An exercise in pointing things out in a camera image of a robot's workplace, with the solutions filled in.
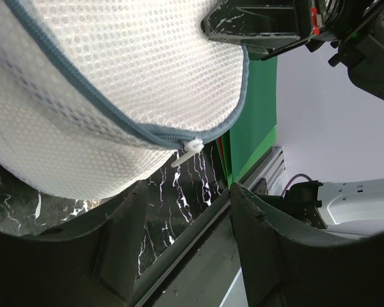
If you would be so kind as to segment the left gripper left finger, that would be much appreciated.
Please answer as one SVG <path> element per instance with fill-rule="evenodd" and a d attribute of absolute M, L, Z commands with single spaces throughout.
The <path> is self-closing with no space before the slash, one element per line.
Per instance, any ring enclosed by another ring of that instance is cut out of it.
<path fill-rule="evenodd" d="M 140 181 L 39 235 L 0 232 L 0 306 L 127 306 L 147 206 Z"/>

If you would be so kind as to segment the black marbled mat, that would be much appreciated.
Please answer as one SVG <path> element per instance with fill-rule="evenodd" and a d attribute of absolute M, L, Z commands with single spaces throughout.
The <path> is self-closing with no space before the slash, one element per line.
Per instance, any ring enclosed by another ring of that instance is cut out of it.
<path fill-rule="evenodd" d="M 170 160 L 148 180 L 149 203 L 138 254 L 138 276 L 187 230 L 226 188 L 216 144 L 177 168 Z M 26 185 L 0 166 L 0 232 L 39 234 L 97 208 L 101 200 L 68 200 Z"/>

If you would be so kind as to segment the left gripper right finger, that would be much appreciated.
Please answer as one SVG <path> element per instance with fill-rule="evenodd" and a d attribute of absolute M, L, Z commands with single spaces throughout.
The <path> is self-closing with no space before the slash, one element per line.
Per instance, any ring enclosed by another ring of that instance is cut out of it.
<path fill-rule="evenodd" d="M 338 237 L 240 184 L 230 202 L 249 306 L 384 306 L 384 232 Z"/>

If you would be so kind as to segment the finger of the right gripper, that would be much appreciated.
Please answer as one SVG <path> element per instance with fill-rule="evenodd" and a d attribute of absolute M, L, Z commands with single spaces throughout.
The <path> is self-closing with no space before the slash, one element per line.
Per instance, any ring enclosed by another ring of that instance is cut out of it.
<path fill-rule="evenodd" d="M 310 1 L 218 1 L 202 19 L 212 41 L 246 47 L 250 59 L 266 61 L 310 40 Z"/>

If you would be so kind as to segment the green folder stack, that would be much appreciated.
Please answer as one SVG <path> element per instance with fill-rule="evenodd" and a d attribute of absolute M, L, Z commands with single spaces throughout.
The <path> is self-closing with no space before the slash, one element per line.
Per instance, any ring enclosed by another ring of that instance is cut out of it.
<path fill-rule="evenodd" d="M 277 66 L 277 58 L 249 62 L 241 115 L 216 141 L 227 185 L 243 179 L 275 144 Z"/>

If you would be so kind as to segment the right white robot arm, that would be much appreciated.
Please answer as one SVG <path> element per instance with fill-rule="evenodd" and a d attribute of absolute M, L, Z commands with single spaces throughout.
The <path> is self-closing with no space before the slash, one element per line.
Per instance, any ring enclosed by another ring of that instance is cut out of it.
<path fill-rule="evenodd" d="M 384 100 L 384 1 L 218 1 L 201 28 L 208 39 L 245 46 L 251 59 L 262 61 L 329 43 L 336 49 L 330 66 L 343 64 L 357 88 Z M 319 229 L 384 219 L 384 179 L 307 178 L 262 200 Z"/>

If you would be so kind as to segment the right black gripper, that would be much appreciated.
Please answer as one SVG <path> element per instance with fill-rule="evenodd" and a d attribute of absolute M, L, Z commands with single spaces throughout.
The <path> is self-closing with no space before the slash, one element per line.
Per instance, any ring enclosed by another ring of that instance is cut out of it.
<path fill-rule="evenodd" d="M 329 43 L 337 52 L 330 66 L 343 64 L 357 88 L 384 100 L 384 1 L 321 1 L 319 35 L 310 52 Z"/>

